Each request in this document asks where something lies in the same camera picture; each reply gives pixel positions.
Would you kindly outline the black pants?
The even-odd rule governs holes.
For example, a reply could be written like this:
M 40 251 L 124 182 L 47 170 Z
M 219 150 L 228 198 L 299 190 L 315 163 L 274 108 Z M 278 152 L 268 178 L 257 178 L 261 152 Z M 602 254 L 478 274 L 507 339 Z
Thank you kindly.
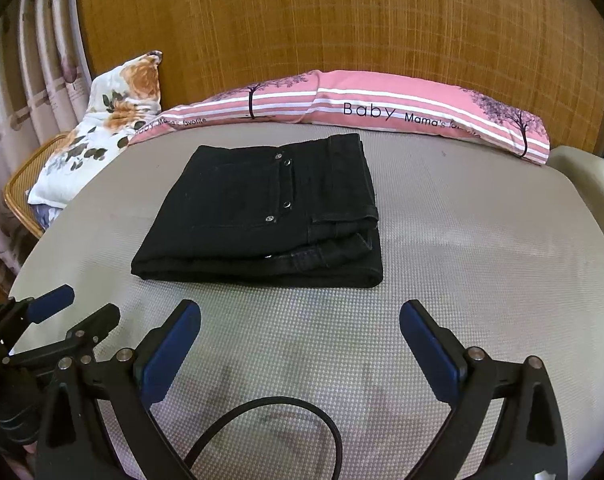
M 131 261 L 142 280 L 372 288 L 379 212 L 356 133 L 282 146 L 200 146 Z

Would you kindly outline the wicker chair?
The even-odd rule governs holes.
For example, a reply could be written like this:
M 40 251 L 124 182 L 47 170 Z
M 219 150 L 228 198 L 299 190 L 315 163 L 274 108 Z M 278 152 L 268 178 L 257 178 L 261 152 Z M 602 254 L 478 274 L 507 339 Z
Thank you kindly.
M 66 139 L 66 137 L 67 132 L 64 132 L 54 136 L 47 142 L 44 142 L 44 144 L 37 148 L 37 150 L 25 160 L 24 164 L 12 174 L 2 191 L 2 197 L 6 206 L 21 225 L 36 238 L 42 237 L 44 235 L 44 230 L 36 221 L 32 208 L 30 208 L 27 203 L 27 192 L 36 182 L 48 157 Z

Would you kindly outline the beige bed mattress cover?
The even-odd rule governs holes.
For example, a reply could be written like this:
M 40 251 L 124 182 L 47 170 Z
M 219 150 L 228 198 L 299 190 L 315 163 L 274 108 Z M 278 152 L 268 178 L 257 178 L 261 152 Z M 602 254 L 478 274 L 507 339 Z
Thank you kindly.
M 134 347 L 183 299 L 202 328 L 153 415 L 179 453 L 237 405 L 292 396 L 339 427 L 345 479 L 402 479 L 447 415 L 399 329 L 416 299 L 465 346 L 539 356 L 579 479 L 604 449 L 604 234 L 571 181 L 484 146 L 414 134 L 361 135 L 380 214 L 384 278 L 371 289 L 247 288 L 142 281 L 130 272 L 168 191 L 202 145 L 243 148 L 325 138 L 323 127 L 233 125 L 127 148 L 53 222 L 12 286 L 63 284 L 75 301 L 29 327 L 20 350 L 62 338 L 116 304 L 96 354 Z

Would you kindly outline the floral white orange pillow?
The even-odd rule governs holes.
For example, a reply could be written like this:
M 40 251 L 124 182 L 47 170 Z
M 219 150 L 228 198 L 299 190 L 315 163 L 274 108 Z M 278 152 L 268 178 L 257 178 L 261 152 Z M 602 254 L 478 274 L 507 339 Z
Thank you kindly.
M 44 163 L 29 205 L 65 208 L 160 114 L 162 60 L 150 51 L 96 77 L 84 117 Z

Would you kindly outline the beige patterned curtain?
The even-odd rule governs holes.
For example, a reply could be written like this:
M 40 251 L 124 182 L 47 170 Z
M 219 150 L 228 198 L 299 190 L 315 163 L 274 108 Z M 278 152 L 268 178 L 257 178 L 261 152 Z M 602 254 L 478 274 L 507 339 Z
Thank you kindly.
M 3 199 L 29 156 L 72 130 L 88 104 L 76 0 L 0 0 L 0 287 L 34 241 Z

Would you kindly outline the pink striped long pillow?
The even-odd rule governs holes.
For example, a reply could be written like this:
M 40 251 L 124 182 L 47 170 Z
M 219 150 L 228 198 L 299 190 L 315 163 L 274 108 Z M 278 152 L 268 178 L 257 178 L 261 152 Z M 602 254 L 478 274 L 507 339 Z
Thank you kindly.
M 311 70 L 177 105 L 142 127 L 134 142 L 244 122 L 442 136 L 492 146 L 535 165 L 544 165 L 550 153 L 543 121 L 527 110 L 451 84 L 357 70 Z

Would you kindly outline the wooden bamboo headboard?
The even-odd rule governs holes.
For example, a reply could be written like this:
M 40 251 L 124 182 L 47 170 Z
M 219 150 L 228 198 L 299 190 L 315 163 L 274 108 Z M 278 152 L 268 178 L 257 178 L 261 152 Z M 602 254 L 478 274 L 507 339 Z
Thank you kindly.
M 165 106 L 308 70 L 458 84 L 604 152 L 604 20 L 590 0 L 77 0 L 88 66 L 164 55 Z

